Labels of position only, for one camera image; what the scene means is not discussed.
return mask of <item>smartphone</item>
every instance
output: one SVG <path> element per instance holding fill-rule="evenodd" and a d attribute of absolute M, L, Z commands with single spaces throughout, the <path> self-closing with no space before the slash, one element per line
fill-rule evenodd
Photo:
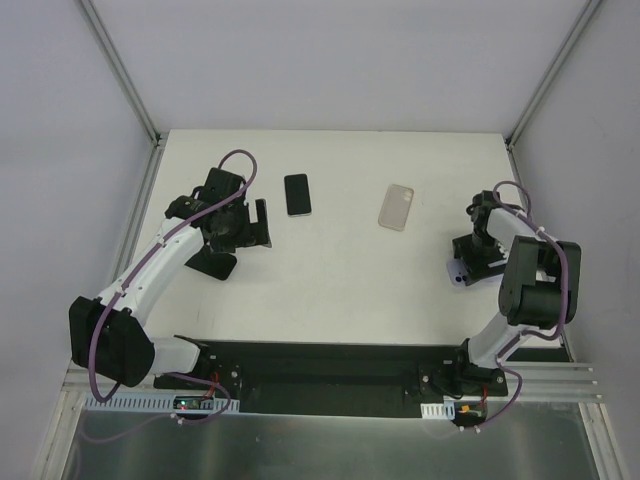
<path fill-rule="evenodd" d="M 290 217 L 311 215 L 309 180 L 305 173 L 284 177 L 284 193 L 287 199 L 287 214 Z"/>
<path fill-rule="evenodd" d="M 407 223 L 413 200 L 413 189 L 400 185 L 390 185 L 378 217 L 381 227 L 401 232 Z"/>

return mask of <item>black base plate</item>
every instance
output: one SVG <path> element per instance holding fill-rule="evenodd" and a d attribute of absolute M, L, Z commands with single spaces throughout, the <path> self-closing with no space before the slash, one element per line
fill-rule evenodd
<path fill-rule="evenodd" d="M 209 246 L 205 245 L 187 261 L 186 265 L 210 277 L 226 280 L 236 263 L 238 259 L 230 253 L 213 253 Z"/>
<path fill-rule="evenodd" d="M 220 383 L 240 400 L 242 412 L 387 418 L 420 418 L 421 403 L 442 402 L 423 377 L 452 360 L 459 348 L 199 342 L 215 355 Z M 566 362 L 568 357 L 562 348 L 525 348 L 511 360 Z M 167 376 L 156 378 L 154 387 L 203 391 L 202 385 Z"/>
<path fill-rule="evenodd" d="M 485 278 L 495 277 L 504 273 L 507 262 L 498 247 L 487 249 L 480 254 L 473 245 L 473 235 L 465 235 L 453 239 L 453 258 L 460 259 L 464 264 L 467 274 L 465 285 L 473 285 Z"/>

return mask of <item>red wire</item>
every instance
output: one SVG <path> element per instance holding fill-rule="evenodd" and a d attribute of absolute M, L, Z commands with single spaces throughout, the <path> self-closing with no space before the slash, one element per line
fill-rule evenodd
<path fill-rule="evenodd" d="M 218 383 L 218 379 L 220 378 L 220 376 L 218 375 L 218 372 L 214 372 L 213 375 L 211 375 L 211 381 Z M 211 385 L 211 388 L 209 389 L 209 391 L 207 393 L 204 394 L 204 397 L 202 397 L 203 400 L 209 400 L 211 397 L 213 397 L 213 393 L 216 391 L 216 386 L 215 385 Z"/>
<path fill-rule="evenodd" d="M 489 396 L 489 389 L 487 387 L 482 387 L 482 401 L 480 402 L 480 405 L 482 405 L 482 408 L 486 407 L 486 401 L 487 401 L 487 397 Z"/>

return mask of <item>cable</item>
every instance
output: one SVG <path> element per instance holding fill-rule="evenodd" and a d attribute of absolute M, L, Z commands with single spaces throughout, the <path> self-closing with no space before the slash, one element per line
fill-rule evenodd
<path fill-rule="evenodd" d="M 211 375 L 211 381 L 214 383 L 218 383 L 219 380 L 220 380 L 220 375 L 218 375 L 218 372 L 213 372 L 213 375 Z M 215 393 L 215 391 L 216 391 L 215 385 L 211 385 L 211 388 L 207 393 L 205 393 L 202 396 L 202 399 L 209 400 L 211 397 L 213 397 L 213 394 Z"/>
<path fill-rule="evenodd" d="M 227 402 L 224 404 L 224 406 L 218 410 L 217 412 L 214 412 L 210 415 L 207 415 L 205 418 L 199 419 L 199 420 L 190 420 L 188 418 L 184 418 L 184 417 L 180 417 L 180 419 L 178 420 L 178 425 L 199 425 L 201 423 L 208 423 L 211 422 L 212 420 L 218 418 L 220 415 L 222 415 L 224 412 L 226 412 L 229 407 L 231 406 L 231 395 L 229 394 L 229 392 L 227 391 L 226 388 L 224 388 L 222 385 L 220 385 L 219 383 L 216 382 L 210 382 L 208 380 L 202 380 L 200 378 L 195 378 L 195 377 L 190 377 L 188 375 L 183 375 L 181 373 L 167 373 L 167 375 L 170 375 L 172 377 L 175 378 L 179 378 L 180 380 L 187 380 L 189 382 L 194 382 L 194 383 L 202 383 L 204 385 L 210 385 L 211 387 L 217 388 L 218 390 L 220 390 L 224 396 L 227 399 Z M 175 413 L 160 413 L 158 415 L 154 415 L 153 417 L 149 417 L 147 418 L 144 422 L 139 423 L 138 425 L 136 425 L 135 427 L 130 428 L 129 430 L 125 430 L 124 432 L 120 432 L 117 433 L 115 435 L 112 435 L 110 437 L 104 437 L 104 438 L 95 438 L 95 437 L 90 437 L 89 435 L 87 435 L 87 433 L 84 431 L 84 423 L 86 421 L 86 415 L 82 414 L 82 416 L 80 417 L 80 422 L 78 423 L 78 428 L 77 428 L 77 432 L 78 435 L 80 436 L 80 438 L 82 438 L 85 442 L 91 443 L 93 445 L 104 445 L 105 443 L 111 443 L 114 442 L 116 440 L 119 440 L 121 438 L 124 438 L 128 435 L 131 435 L 133 433 L 136 433 L 137 431 L 141 430 L 142 428 L 146 427 L 147 425 L 149 425 L 150 423 L 155 422 L 156 420 L 159 420 L 161 418 L 176 418 L 176 414 Z M 80 470 L 82 468 L 82 463 L 81 463 L 81 454 L 80 454 L 80 445 L 78 443 L 76 443 L 75 447 L 74 447 L 74 451 L 76 453 L 76 468 L 75 468 L 75 474 L 73 476 L 74 480 L 77 480 L 78 478 L 80 478 Z"/>
<path fill-rule="evenodd" d="M 431 388 L 433 388 L 434 390 L 437 390 L 441 395 L 445 395 L 447 397 L 451 397 L 454 400 L 460 400 L 462 399 L 462 397 L 464 395 L 460 394 L 460 395 L 455 395 L 447 390 L 445 390 L 444 388 L 442 388 L 440 385 L 437 385 L 433 380 L 429 383 L 429 385 L 431 385 Z"/>
<path fill-rule="evenodd" d="M 534 337 L 542 338 L 543 340 L 556 340 L 562 335 L 562 331 L 564 330 L 564 325 L 567 321 L 567 310 L 569 307 L 569 262 L 567 260 L 567 255 L 564 253 L 564 250 L 558 245 L 558 243 L 547 233 L 544 231 L 544 228 L 536 225 L 531 219 L 531 209 L 527 210 L 527 216 L 522 216 L 517 210 L 514 210 L 509 205 L 500 200 L 500 196 L 498 195 L 498 189 L 502 185 L 513 185 L 518 188 L 526 197 L 527 204 L 529 207 L 531 206 L 531 196 L 526 188 L 524 188 L 519 183 L 513 182 L 511 180 L 503 180 L 502 182 L 498 182 L 495 187 L 493 187 L 493 199 L 500 205 L 500 207 L 504 208 L 511 215 L 515 215 L 519 217 L 531 230 L 535 232 L 542 240 L 547 242 L 558 254 L 558 259 L 560 260 L 560 314 L 558 316 L 558 323 L 556 325 L 556 329 L 553 331 L 551 335 L 545 335 L 544 333 L 540 333 L 536 330 L 524 330 L 522 332 L 523 335 L 533 335 Z"/>
<path fill-rule="evenodd" d="M 487 409 L 487 397 L 489 396 L 489 388 L 482 387 L 482 400 L 480 400 L 480 405 L 482 406 L 482 410 Z"/>
<path fill-rule="evenodd" d="M 498 367 L 500 368 L 500 370 L 502 370 L 505 373 L 508 373 L 510 375 L 513 375 L 514 377 L 516 377 L 518 379 L 518 385 L 516 386 L 516 391 L 513 393 L 513 396 L 511 397 L 511 400 L 509 400 L 507 402 L 507 404 L 502 407 L 502 409 L 496 413 L 495 415 L 493 415 L 491 418 L 488 418 L 487 420 L 485 420 L 482 425 L 487 425 L 491 422 L 495 422 L 498 418 L 500 418 L 502 415 L 505 414 L 505 412 L 514 404 L 516 403 L 516 400 L 518 400 L 518 397 L 520 396 L 520 393 L 522 392 L 522 375 L 520 375 L 518 372 L 516 372 L 515 370 L 511 370 L 508 367 L 505 367 L 502 363 L 498 363 Z"/>
<path fill-rule="evenodd" d="M 225 162 L 229 158 L 231 158 L 233 155 L 236 155 L 236 154 L 239 154 L 239 153 L 249 157 L 249 160 L 251 160 L 251 163 L 253 165 L 253 171 L 251 172 L 251 176 L 249 177 L 249 180 L 247 180 L 246 183 L 242 187 L 240 187 L 240 189 L 237 192 L 229 195 L 227 198 L 225 198 L 224 200 L 216 203 L 215 205 L 212 205 L 211 207 L 206 208 L 206 209 L 202 210 L 201 212 L 196 213 L 195 215 L 187 218 L 186 220 L 184 220 L 183 222 L 180 222 L 178 225 L 176 225 L 174 228 L 172 228 L 169 231 L 169 233 L 167 233 L 164 237 L 162 237 L 162 239 L 159 241 L 160 243 L 156 243 L 145 254 L 145 256 L 142 257 L 142 259 L 133 268 L 133 270 L 131 270 L 131 273 L 122 282 L 122 285 L 121 285 L 121 291 L 122 292 L 126 291 L 126 289 L 129 287 L 131 282 L 135 279 L 135 277 L 138 275 L 138 273 L 140 273 L 140 271 L 149 262 L 149 260 L 151 260 L 151 258 L 156 254 L 156 252 L 158 250 L 160 250 L 160 248 L 162 248 L 162 245 L 164 243 L 166 243 L 167 241 L 169 241 L 175 234 L 177 234 L 184 227 L 186 227 L 188 225 L 191 225 L 192 222 L 198 220 L 199 218 L 202 218 L 205 215 L 209 215 L 210 213 L 218 210 L 219 208 L 224 207 L 225 205 L 227 205 L 228 203 L 232 202 L 236 198 L 242 196 L 244 194 L 244 192 L 247 191 L 247 189 L 253 183 L 253 180 L 256 178 L 256 174 L 258 173 L 258 163 L 256 162 L 255 157 L 253 155 L 251 155 L 251 153 L 247 152 L 246 150 L 242 150 L 242 149 L 232 150 L 229 153 L 227 153 L 222 158 L 222 160 L 220 160 L 220 164 L 218 165 L 218 168 L 221 168 L 225 164 Z M 100 391 L 98 390 L 98 382 L 96 380 L 96 352 L 97 352 L 97 349 L 98 349 L 98 339 L 100 338 L 100 332 L 102 332 L 102 328 L 104 327 L 104 324 L 107 321 L 107 317 L 109 316 L 109 313 L 111 313 L 111 310 L 113 310 L 113 307 L 118 302 L 118 300 L 120 299 L 121 296 L 122 295 L 120 293 L 116 292 L 113 295 L 113 298 L 109 301 L 107 306 L 104 308 L 104 310 L 102 311 L 102 314 L 98 318 L 98 322 L 96 323 L 96 327 L 94 328 L 93 334 L 91 335 L 91 343 L 89 344 L 89 362 L 88 362 L 89 363 L 89 368 L 88 368 L 88 370 L 89 370 L 89 385 L 91 387 L 91 393 L 93 394 L 95 399 L 100 403 L 108 402 L 111 399 L 111 397 L 113 397 L 113 395 L 118 391 L 118 388 L 120 388 L 120 382 L 118 382 L 118 383 L 115 384 L 115 386 L 111 389 L 111 391 L 107 395 L 105 395 L 103 397 L 100 394 Z"/>

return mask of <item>black phone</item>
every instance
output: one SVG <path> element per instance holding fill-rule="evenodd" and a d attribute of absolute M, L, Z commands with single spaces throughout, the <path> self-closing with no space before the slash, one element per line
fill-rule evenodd
<path fill-rule="evenodd" d="M 311 214 L 309 180 L 305 173 L 284 177 L 284 193 L 287 198 L 287 214 L 290 217 Z"/>

